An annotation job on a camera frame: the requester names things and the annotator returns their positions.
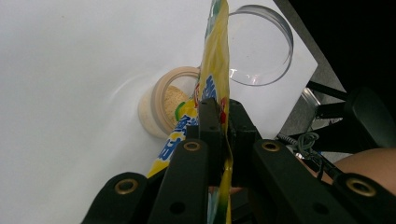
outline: black chair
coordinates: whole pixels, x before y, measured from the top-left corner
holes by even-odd
[[[358,87],[346,93],[312,81],[307,88],[343,101],[318,106],[317,119],[341,120],[313,131],[319,135],[314,150],[354,154],[370,148],[396,147],[393,117],[371,89]],[[301,134],[294,134],[291,138],[298,139]]]

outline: gray floor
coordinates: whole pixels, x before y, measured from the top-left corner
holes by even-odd
[[[282,10],[288,21],[291,23],[293,28],[299,34],[300,38],[304,41],[312,55],[318,62],[318,68],[312,76],[311,80],[317,83],[326,85],[328,87],[335,88],[339,91],[344,91],[342,84],[338,77],[332,70],[325,56],[321,52],[320,48],[316,44],[315,40],[307,31],[303,22],[299,18],[298,14],[291,6],[288,0],[275,0],[276,4]],[[316,98],[321,104],[329,104],[340,102],[340,100],[332,98],[327,95],[323,95],[319,92],[314,92]],[[310,129],[318,128],[322,125],[326,125],[326,120],[315,120],[315,106],[307,102],[305,98],[300,97],[296,106],[293,108],[288,120],[284,124],[281,132],[286,135],[305,132]],[[344,158],[348,154],[343,153],[324,153],[323,154],[329,161],[337,161]]]

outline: transparent lid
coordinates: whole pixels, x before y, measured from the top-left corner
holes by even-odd
[[[293,35],[286,20],[263,6],[243,6],[228,24],[230,79],[249,86],[280,80],[289,70]]]

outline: yellow snack bag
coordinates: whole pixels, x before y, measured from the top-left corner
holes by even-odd
[[[195,86],[194,95],[179,107],[176,128],[169,135],[162,152],[152,164],[148,177],[167,167],[176,145],[186,138],[186,127],[198,125],[198,102],[214,98],[220,108],[220,123],[224,136],[227,137],[229,114],[229,48],[228,48],[228,15],[226,0],[213,0],[205,34],[205,50],[201,63],[200,76]],[[225,152],[224,172],[219,187],[212,194],[209,205],[209,223],[231,223],[229,192],[233,171],[233,156],[230,147]]]

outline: dark background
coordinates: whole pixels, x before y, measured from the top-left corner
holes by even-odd
[[[396,120],[396,7],[390,1],[290,0],[346,91],[375,91]]]

